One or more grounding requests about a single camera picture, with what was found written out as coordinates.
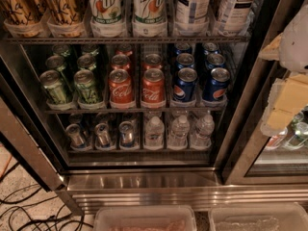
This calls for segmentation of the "7up can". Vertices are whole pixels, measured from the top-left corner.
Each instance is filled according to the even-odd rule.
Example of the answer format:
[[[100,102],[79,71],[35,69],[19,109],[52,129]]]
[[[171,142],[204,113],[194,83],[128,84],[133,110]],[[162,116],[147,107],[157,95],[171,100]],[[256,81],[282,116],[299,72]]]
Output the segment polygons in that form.
[[[123,0],[89,0],[93,34],[102,38],[114,38],[122,33],[124,15]]]
[[[142,37],[160,35],[167,22],[165,0],[133,0],[133,30]]]

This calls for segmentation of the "middle left Pepsi can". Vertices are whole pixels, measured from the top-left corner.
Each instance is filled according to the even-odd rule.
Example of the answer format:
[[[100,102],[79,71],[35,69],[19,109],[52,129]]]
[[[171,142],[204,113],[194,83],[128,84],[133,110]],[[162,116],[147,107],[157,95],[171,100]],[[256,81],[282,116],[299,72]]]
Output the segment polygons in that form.
[[[194,68],[194,57],[190,53],[181,53],[176,57],[175,68],[180,70],[184,67]]]

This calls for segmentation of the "middle silver can bottom shelf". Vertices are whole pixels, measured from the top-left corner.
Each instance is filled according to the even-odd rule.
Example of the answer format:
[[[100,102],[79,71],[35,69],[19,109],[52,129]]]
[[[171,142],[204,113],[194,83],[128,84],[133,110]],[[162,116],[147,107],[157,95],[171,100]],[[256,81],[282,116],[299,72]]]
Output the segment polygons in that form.
[[[107,123],[98,123],[94,128],[94,133],[96,135],[96,148],[108,148],[112,145],[112,139],[109,133],[109,125]]]

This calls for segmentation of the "left Teas Tea bottle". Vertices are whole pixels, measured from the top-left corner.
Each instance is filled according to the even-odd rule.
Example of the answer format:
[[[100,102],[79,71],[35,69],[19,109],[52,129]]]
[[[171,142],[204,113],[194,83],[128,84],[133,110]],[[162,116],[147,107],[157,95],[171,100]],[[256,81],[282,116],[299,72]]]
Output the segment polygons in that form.
[[[196,36],[208,27],[210,0],[176,0],[175,28],[181,36]]]

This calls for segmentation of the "right 7UP can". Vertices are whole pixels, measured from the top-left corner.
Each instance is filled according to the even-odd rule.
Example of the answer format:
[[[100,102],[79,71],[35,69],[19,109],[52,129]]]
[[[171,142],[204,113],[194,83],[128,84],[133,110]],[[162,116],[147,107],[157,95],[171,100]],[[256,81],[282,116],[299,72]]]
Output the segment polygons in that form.
[[[142,37],[160,35],[167,22],[165,0],[133,0],[133,30]]]

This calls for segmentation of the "right clear plastic bin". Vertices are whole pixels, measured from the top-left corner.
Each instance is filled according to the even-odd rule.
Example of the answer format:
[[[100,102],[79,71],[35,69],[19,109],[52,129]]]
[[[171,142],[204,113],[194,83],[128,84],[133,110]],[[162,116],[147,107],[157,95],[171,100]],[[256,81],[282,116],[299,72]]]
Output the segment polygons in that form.
[[[296,203],[213,208],[210,231],[308,231],[308,215]]]

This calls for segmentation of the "front right Coca-Cola can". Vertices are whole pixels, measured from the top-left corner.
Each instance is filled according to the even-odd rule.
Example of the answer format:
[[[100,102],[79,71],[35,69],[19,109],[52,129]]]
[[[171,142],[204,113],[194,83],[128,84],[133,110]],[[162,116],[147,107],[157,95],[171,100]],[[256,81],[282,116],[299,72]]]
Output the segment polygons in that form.
[[[147,69],[142,76],[141,105],[145,108],[161,108],[166,105],[165,75],[161,69]]]

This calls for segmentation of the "front left Coca-Cola can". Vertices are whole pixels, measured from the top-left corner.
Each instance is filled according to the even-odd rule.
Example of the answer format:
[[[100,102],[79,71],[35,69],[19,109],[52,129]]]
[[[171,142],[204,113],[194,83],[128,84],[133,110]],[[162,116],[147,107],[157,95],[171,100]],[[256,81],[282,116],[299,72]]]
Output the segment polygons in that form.
[[[131,76],[124,69],[115,69],[109,74],[110,104],[113,108],[129,109],[135,106]]]

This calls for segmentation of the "lacroix can shelf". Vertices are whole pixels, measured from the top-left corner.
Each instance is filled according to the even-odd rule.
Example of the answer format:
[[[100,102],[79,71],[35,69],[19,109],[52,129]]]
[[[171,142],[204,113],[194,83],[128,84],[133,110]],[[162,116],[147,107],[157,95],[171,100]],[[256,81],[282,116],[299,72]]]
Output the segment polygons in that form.
[[[45,0],[51,14],[47,25],[56,38],[78,38],[87,3],[84,0]]]
[[[9,25],[24,29],[19,37],[39,35],[39,23],[46,11],[45,0],[0,0],[0,9]]]

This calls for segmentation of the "middle right Pepsi can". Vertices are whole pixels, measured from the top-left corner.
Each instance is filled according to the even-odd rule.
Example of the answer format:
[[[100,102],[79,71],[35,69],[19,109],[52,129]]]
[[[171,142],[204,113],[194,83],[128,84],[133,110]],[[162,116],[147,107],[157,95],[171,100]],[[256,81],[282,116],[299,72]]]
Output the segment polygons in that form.
[[[221,54],[211,53],[206,58],[206,66],[208,69],[225,67],[225,58]]]

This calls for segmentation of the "middle left Coca-Cola can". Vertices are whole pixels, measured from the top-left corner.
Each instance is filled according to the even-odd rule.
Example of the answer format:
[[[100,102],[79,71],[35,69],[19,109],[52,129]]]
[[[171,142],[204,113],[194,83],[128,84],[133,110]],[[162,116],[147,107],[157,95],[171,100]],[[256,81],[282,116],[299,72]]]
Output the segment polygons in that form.
[[[111,60],[112,69],[124,69],[127,72],[131,72],[131,61],[123,54],[114,55]]]

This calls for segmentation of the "right LaCroix can top shelf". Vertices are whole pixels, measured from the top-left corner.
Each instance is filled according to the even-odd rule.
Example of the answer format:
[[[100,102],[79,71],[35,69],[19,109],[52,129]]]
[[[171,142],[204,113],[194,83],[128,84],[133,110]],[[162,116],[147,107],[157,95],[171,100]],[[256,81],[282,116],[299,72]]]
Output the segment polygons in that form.
[[[78,38],[87,3],[84,0],[45,0],[51,14],[47,25],[56,38]]]

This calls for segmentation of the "green can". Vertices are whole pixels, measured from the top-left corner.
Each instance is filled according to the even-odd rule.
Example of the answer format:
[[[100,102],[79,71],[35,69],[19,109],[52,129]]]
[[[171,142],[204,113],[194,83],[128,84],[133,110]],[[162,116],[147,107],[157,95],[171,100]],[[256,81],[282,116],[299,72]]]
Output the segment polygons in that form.
[[[105,107],[102,91],[90,70],[77,71],[74,74],[74,85],[78,93],[78,104],[82,109],[97,110]]]
[[[70,70],[63,56],[59,55],[51,56],[46,60],[45,64],[48,69],[57,70],[62,75],[69,89],[73,90],[73,83]]]
[[[47,95],[46,103],[52,110],[64,111],[72,107],[72,93],[58,71],[47,70],[39,76],[39,80]]]
[[[78,58],[77,60],[78,67],[83,70],[96,70],[96,59],[91,54],[85,54]]]

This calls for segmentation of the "right Teas Tea bottle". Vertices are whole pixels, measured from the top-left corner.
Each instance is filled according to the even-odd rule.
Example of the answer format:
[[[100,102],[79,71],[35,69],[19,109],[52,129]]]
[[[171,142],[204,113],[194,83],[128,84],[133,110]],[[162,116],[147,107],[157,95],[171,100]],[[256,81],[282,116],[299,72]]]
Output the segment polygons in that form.
[[[214,15],[218,33],[226,37],[237,36],[244,28],[254,0],[214,0]]]

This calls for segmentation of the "coca-cola can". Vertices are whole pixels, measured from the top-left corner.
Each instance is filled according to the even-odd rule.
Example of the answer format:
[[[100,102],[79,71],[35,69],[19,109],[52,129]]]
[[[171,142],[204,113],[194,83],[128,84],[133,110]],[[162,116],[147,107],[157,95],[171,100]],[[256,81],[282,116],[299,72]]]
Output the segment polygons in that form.
[[[115,69],[109,74],[110,104],[113,108],[129,109],[135,106],[131,76],[124,69]]]
[[[145,108],[161,108],[166,105],[165,75],[161,69],[147,69],[142,76],[141,105]]]
[[[127,72],[131,72],[131,61],[123,54],[114,55],[111,60],[112,69],[124,69]]]
[[[151,69],[151,68],[162,69],[163,59],[159,54],[156,54],[156,53],[148,54],[144,57],[142,68],[144,70]]]

